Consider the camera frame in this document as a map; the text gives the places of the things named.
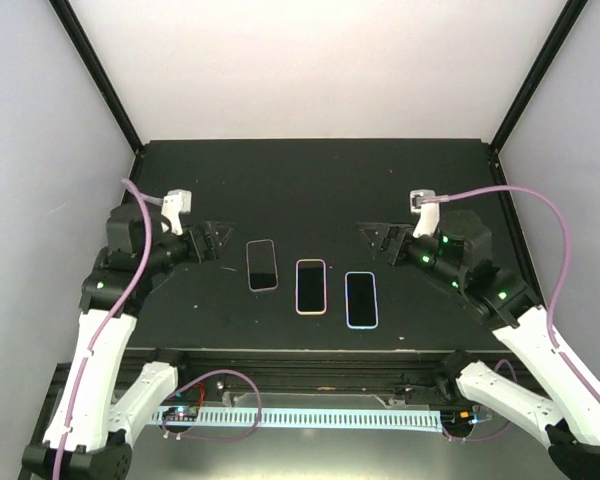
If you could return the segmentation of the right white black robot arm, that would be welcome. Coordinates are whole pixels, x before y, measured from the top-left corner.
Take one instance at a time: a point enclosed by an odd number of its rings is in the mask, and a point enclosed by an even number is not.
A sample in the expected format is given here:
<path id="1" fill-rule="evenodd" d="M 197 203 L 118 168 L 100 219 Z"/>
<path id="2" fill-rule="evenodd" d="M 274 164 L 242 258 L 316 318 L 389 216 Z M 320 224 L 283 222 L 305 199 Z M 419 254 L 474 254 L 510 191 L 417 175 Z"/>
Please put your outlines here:
<path id="1" fill-rule="evenodd" d="M 600 479 L 600 381 L 547 327 L 548 312 L 524 279 L 493 261 L 492 233 L 470 211 L 423 213 L 416 224 L 361 222 L 374 255 L 412 265 L 456 295 L 542 387 L 536 394 L 464 351 L 442 364 L 437 396 L 495 411 L 546 448 L 570 479 Z"/>

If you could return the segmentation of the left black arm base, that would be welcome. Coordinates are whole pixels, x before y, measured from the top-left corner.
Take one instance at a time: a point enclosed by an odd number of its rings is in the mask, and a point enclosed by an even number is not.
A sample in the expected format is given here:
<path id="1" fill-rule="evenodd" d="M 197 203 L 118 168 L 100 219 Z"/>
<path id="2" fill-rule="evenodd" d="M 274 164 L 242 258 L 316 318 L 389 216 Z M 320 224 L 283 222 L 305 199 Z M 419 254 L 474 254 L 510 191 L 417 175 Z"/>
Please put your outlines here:
<path id="1" fill-rule="evenodd" d="M 219 401 L 225 392 L 227 375 L 215 375 L 197 382 L 179 385 L 168 396 L 169 400 L 184 402 Z"/>

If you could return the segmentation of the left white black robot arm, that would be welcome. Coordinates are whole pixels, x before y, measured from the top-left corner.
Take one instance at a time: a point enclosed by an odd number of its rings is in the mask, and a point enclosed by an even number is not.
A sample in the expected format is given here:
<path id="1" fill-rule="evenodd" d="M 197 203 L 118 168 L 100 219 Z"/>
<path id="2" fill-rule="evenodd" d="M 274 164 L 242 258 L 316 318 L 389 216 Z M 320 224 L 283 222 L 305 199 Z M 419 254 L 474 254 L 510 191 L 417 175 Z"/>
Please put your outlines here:
<path id="1" fill-rule="evenodd" d="M 128 203 L 106 222 L 107 244 L 82 284 L 79 335 L 62 397 L 41 441 L 22 465 L 41 479 L 123 479 L 133 445 L 158 406 L 187 397 L 195 376 L 186 356 L 157 349 L 123 393 L 114 397 L 127 343 L 154 279 L 183 263 L 220 257 L 234 226 L 182 225 L 178 212 Z"/>

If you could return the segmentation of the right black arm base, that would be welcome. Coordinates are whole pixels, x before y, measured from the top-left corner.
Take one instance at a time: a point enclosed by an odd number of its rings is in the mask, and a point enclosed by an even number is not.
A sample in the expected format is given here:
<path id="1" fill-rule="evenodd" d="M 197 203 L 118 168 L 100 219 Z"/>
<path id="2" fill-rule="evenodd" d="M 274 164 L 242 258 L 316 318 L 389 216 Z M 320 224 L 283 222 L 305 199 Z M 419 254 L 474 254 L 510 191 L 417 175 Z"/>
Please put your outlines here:
<path id="1" fill-rule="evenodd" d="M 409 400 L 421 400 L 427 404 L 451 405 L 459 401 L 455 383 L 443 373 L 405 373 L 402 389 Z"/>

